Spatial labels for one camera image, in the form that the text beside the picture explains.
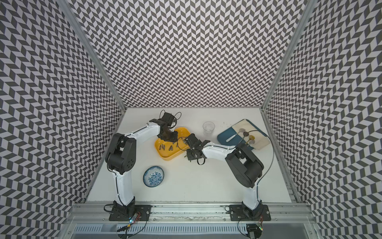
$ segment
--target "white table surface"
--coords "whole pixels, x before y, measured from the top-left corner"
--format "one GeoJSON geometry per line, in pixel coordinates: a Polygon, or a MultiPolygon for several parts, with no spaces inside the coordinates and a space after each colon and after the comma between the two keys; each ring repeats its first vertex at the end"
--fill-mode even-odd
{"type": "MultiPolygon", "coordinates": [[[[132,108],[127,112],[119,127],[118,133],[128,133],[146,124],[151,119],[157,119],[162,109],[132,108]]],[[[267,133],[258,108],[171,108],[166,112],[175,115],[182,112],[177,127],[186,127],[198,139],[211,140],[219,143],[217,135],[233,124],[248,119],[262,131],[267,133]],[[203,134],[202,125],[206,121],[215,124],[211,137],[203,134]]],[[[133,192],[138,202],[241,202],[244,187],[235,179],[225,161],[206,159],[204,165],[198,165],[196,160],[189,162],[186,153],[170,161],[159,157],[152,137],[142,145],[137,145],[136,163],[132,169],[133,192]],[[143,174],[151,166],[160,166],[164,170],[163,182],[154,188],[143,183],[143,174]]],[[[261,150],[253,150],[254,154],[264,164],[267,171],[272,160],[272,145],[261,150]]],[[[87,201],[113,201],[115,189],[112,174],[107,170],[106,163],[95,180],[87,201]]],[[[285,186],[280,168],[274,159],[268,174],[259,184],[259,196],[263,202],[290,203],[290,197],[285,186]]]]}

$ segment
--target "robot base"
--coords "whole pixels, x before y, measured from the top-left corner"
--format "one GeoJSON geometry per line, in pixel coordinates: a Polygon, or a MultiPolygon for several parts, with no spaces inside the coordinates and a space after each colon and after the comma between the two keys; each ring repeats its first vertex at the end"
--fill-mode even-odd
{"type": "Polygon", "coordinates": [[[250,210],[243,203],[241,205],[229,205],[231,221],[244,220],[258,221],[261,216],[263,221],[270,221],[270,213],[267,205],[260,203],[254,210],[250,210]]]}
{"type": "MultiPolygon", "coordinates": [[[[151,205],[135,205],[135,210],[141,213],[140,221],[148,221],[151,214],[151,205]]],[[[129,221],[130,218],[118,211],[115,207],[112,208],[109,221],[129,221]]]]}

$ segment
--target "beige cloth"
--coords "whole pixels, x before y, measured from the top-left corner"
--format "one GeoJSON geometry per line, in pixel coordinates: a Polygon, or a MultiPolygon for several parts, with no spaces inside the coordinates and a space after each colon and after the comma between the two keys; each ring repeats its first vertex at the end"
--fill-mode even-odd
{"type": "MultiPolygon", "coordinates": [[[[256,128],[253,127],[251,123],[249,123],[246,119],[243,119],[239,123],[233,125],[232,128],[234,129],[234,131],[236,131],[236,133],[238,133],[241,128],[244,128],[245,131],[247,132],[256,130],[256,128]]],[[[243,133],[238,133],[238,135],[240,137],[243,137],[243,133]]],[[[268,138],[264,136],[262,133],[260,133],[259,131],[250,132],[249,135],[255,136],[255,144],[250,146],[256,150],[260,150],[270,143],[268,138]]],[[[249,140],[248,136],[244,137],[245,142],[247,142],[248,140],[249,140]]]]}

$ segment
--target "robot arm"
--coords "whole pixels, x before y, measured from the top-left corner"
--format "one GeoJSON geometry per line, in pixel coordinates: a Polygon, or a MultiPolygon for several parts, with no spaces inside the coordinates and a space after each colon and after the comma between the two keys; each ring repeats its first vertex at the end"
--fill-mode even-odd
{"type": "Polygon", "coordinates": [[[146,126],[127,134],[116,133],[106,153],[107,169],[113,173],[116,196],[112,214],[118,218],[130,219],[134,215],[135,198],[131,185],[131,169],[136,161],[136,147],[153,136],[169,141],[178,140],[178,132],[169,128],[175,117],[164,113],[160,119],[152,119],[146,126]]]}
{"type": "Polygon", "coordinates": [[[227,162],[237,181],[246,188],[243,198],[244,213],[248,218],[256,217],[256,208],[260,204],[257,182],[262,176],[264,165],[252,153],[249,146],[244,143],[239,143],[237,146],[225,146],[208,140],[201,142],[195,134],[190,134],[185,140],[190,147],[187,150],[188,160],[215,158],[227,162]]]}

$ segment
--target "zigzag pattern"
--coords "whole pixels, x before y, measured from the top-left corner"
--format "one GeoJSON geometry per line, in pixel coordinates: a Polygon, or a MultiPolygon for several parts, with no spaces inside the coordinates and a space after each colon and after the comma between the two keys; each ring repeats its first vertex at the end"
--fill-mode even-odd
{"type": "Polygon", "coordinates": [[[70,0],[127,107],[261,106],[304,0],[70,0]]]}
{"type": "Polygon", "coordinates": [[[53,0],[0,9],[0,234],[54,237],[122,112],[53,0]]]}
{"type": "Polygon", "coordinates": [[[319,1],[267,113],[326,238],[382,238],[382,1],[319,1]]]}

